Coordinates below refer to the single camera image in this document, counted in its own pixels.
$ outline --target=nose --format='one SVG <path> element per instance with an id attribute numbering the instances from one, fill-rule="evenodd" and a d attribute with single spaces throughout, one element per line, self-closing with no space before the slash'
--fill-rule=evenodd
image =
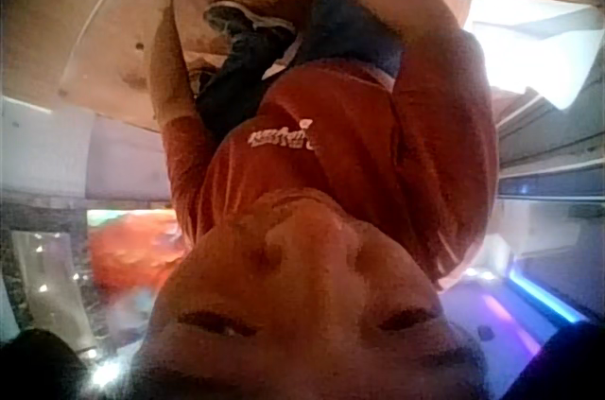
<path id="1" fill-rule="evenodd" d="M 267 232 L 268 250 L 281 256 L 276 276 L 299 329 L 327 340 L 355 331 L 364 303 L 363 280 L 355 271 L 361 241 L 349 219 L 313 200 L 298 202 Z"/>

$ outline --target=blue neon light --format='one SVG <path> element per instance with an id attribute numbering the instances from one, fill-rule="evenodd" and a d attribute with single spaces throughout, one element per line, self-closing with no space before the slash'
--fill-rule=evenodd
<path id="1" fill-rule="evenodd" d="M 536 284 L 523 277 L 523 275 L 518 272 L 516 268 L 512 268 L 512 270 L 510 270 L 509 278 L 531 296 L 557 312 L 569 322 L 588 321 L 588 319 L 579 313 L 575 308 L 567 305 L 556 296 L 550 294 L 545 289 L 538 287 Z"/>

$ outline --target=leg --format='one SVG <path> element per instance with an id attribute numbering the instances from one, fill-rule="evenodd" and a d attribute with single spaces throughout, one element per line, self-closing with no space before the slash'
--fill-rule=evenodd
<path id="1" fill-rule="evenodd" d="M 220 141 L 256 114 L 267 88 L 263 75 L 284 55 L 296 35 L 288 22 L 257 16 L 235 2 L 211 5 L 204 18 L 232 40 L 229 56 L 200 89 L 196 102 L 205 126 Z"/>
<path id="2" fill-rule="evenodd" d="M 293 63 L 357 60 L 395 77 L 401 53 L 401 41 L 355 0 L 314 0 L 311 24 Z"/>

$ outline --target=red shirt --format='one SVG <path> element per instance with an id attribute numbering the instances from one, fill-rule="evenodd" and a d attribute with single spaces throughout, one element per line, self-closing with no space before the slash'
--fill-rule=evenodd
<path id="1" fill-rule="evenodd" d="M 293 68 L 217 149 L 204 133 L 193 117 L 163 130 L 173 205 L 194 244 L 268 191 L 297 187 L 398 241 L 434 281 L 483 238 L 496 139 L 483 56 L 468 35 L 409 47 L 392 91 L 360 64 Z"/>

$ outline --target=dark pants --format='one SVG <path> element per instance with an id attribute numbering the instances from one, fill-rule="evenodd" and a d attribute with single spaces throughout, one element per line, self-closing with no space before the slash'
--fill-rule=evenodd
<path id="1" fill-rule="evenodd" d="M 401 40 L 355 0 L 313 0 L 309 27 L 288 67 L 339 58 L 364 61 L 395 77 L 401 53 Z M 217 141 L 256 115 L 265 92 L 281 74 L 262 77 L 281 55 L 259 33 L 233 39 L 231 53 L 197 100 L 199 115 Z"/>

